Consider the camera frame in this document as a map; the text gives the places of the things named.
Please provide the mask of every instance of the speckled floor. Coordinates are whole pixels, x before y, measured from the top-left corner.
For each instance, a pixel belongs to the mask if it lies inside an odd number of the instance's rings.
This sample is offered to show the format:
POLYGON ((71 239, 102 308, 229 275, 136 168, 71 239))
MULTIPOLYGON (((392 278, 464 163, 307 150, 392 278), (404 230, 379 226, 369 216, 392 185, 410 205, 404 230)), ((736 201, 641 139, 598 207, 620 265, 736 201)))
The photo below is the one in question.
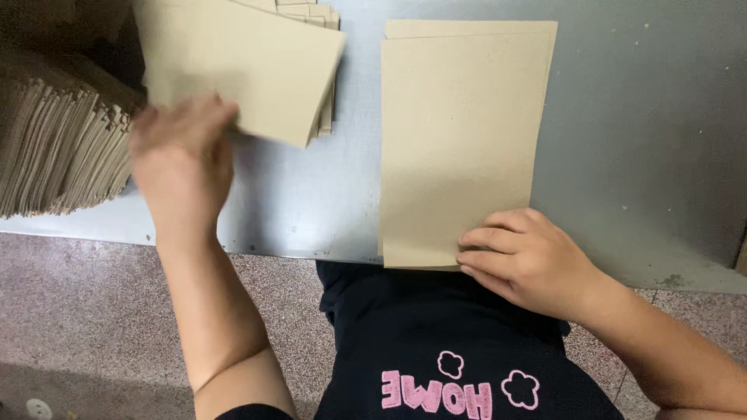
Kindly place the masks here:
MULTIPOLYGON (((55 419, 191 419, 190 390, 153 247, 0 234, 0 419, 39 398, 55 419)), ((231 257, 262 313, 302 419, 332 371, 314 262, 231 257)), ((747 365, 747 296, 639 291, 747 365)), ((574 327, 568 356, 626 419, 652 419, 622 362, 574 327)))

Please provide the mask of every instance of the black t-shirt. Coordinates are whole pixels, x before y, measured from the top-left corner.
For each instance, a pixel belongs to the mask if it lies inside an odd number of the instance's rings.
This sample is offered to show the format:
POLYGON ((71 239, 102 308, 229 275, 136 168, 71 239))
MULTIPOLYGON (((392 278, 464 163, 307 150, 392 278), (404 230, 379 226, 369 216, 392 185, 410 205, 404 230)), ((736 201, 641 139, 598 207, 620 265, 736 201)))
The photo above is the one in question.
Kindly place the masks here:
MULTIPOLYGON (((338 352, 316 419, 622 419, 565 357, 563 323, 470 277, 366 268, 331 278, 321 309, 338 352)), ((219 417, 289 418, 262 404, 219 417)))

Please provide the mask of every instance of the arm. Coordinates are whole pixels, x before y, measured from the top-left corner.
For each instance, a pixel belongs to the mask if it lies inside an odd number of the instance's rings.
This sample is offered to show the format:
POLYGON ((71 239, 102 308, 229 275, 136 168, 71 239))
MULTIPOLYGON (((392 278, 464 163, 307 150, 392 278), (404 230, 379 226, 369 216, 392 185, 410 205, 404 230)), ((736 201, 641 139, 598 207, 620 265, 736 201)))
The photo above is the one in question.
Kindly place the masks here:
POLYGON ((747 415, 747 371, 685 324, 599 271, 532 209, 493 214, 466 232, 462 271, 515 305, 588 329, 617 354, 660 419, 747 415))
POLYGON ((251 403, 296 415, 262 318, 216 237, 233 178, 222 134, 236 112, 217 96, 188 99, 173 111, 147 108, 130 137, 198 420, 251 403))

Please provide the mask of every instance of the pink flower graphic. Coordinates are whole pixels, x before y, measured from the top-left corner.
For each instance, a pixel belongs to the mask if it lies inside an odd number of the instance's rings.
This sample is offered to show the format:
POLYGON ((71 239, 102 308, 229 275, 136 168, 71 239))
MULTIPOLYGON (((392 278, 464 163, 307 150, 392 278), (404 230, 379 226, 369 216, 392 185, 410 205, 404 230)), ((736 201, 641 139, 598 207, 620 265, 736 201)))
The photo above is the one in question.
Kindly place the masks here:
POLYGON ((511 373, 509 374, 509 377, 504 379, 503 382, 500 383, 500 390, 503 391, 503 393, 506 394, 506 396, 509 398, 509 402, 511 403, 511 405, 513 405, 514 407, 525 408, 527 410, 534 410, 539 405, 539 398, 537 398, 538 389, 539 389, 539 381, 537 380, 537 378, 535 378, 532 375, 525 374, 522 371, 516 371, 516 370, 511 371, 511 373), (521 374, 521 376, 523 376, 525 379, 529 378, 534 381, 534 388, 532 388, 532 395, 534 395, 534 403, 532 405, 526 405, 523 402, 519 402, 519 403, 514 402, 511 396, 511 393, 506 391, 506 383, 513 381, 514 374, 521 374))
POLYGON ((450 352, 448 350, 444 350, 444 351, 442 351, 438 355, 438 370, 442 374, 450 377, 451 379, 459 379, 460 377, 462 377, 462 368, 464 368, 464 367, 465 367, 465 360, 459 354, 454 354, 454 353, 452 353, 452 352, 450 352), (446 371, 444 371, 444 368, 441 366, 441 360, 444 359, 444 355, 445 354, 448 354, 451 357, 459 359, 459 367, 457 368, 456 375, 452 375, 450 373, 447 373, 446 371))

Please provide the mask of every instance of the left hand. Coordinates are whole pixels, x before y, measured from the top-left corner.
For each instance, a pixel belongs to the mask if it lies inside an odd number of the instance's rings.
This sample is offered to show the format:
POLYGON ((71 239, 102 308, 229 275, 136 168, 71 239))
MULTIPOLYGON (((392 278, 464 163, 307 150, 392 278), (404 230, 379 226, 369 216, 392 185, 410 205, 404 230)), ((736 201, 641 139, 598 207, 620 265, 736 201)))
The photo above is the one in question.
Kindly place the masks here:
POLYGON ((223 131, 237 112, 235 102, 213 94, 171 110, 148 106, 134 121, 132 171, 159 248, 214 240, 233 179, 231 144, 223 131))

